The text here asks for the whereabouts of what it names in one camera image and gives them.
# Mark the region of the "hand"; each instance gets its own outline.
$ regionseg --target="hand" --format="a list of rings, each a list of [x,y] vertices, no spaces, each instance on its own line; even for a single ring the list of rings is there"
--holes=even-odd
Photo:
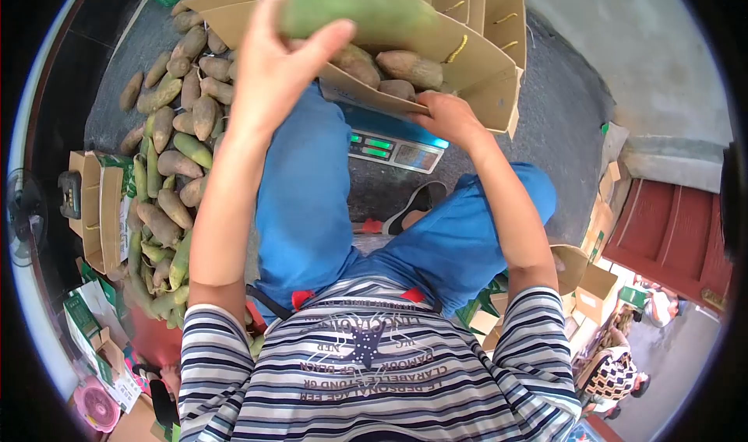
[[[348,44],[355,24],[336,20],[290,52],[276,33],[284,0],[260,0],[254,9],[238,56],[231,120],[242,129],[264,132],[268,139],[291,112],[325,63]]]
[[[417,101],[429,108],[431,117],[410,113],[408,117],[438,138],[444,138],[466,152],[481,145],[486,138],[494,139],[473,114],[465,100],[437,92],[423,92]]]

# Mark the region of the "white wall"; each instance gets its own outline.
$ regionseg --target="white wall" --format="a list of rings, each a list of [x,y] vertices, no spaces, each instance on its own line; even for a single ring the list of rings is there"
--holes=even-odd
[[[631,131],[629,152],[666,157],[664,163],[632,161],[627,166],[634,176],[719,191],[722,160],[714,147],[732,141],[727,102],[706,41],[682,0],[526,3],[601,74],[617,103],[615,122]],[[684,158],[706,162],[712,175],[698,175],[704,165]],[[662,171],[681,165],[683,171]]]

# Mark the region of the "red door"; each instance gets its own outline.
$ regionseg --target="red door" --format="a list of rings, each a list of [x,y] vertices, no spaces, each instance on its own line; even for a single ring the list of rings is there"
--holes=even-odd
[[[725,308],[732,265],[719,195],[634,180],[603,257],[717,313]]]

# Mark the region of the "patterned shirt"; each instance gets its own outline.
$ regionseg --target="patterned shirt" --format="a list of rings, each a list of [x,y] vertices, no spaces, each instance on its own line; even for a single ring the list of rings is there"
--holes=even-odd
[[[493,360],[405,291],[335,284],[274,322],[257,362],[234,317],[191,307],[181,440],[565,440],[580,405],[555,291],[514,298]]]

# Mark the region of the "concrete floor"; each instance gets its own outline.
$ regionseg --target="concrete floor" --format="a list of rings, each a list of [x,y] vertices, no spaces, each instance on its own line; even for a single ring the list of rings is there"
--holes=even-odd
[[[520,119],[514,141],[498,136],[510,161],[531,162],[556,187],[556,213],[546,225],[549,236],[579,245],[598,186],[603,136],[613,101],[599,75],[573,48],[528,12],[527,71],[519,99]],[[119,142],[145,117],[117,107],[124,84],[137,70],[147,70],[160,51],[172,49],[180,36],[171,28],[168,9],[145,3],[105,72],[85,127],[85,148],[115,152]],[[429,180],[452,188],[473,166],[451,146],[431,175],[374,162],[349,159],[352,222],[384,220],[403,208],[412,191]],[[255,242],[248,251],[247,279],[257,273]]]

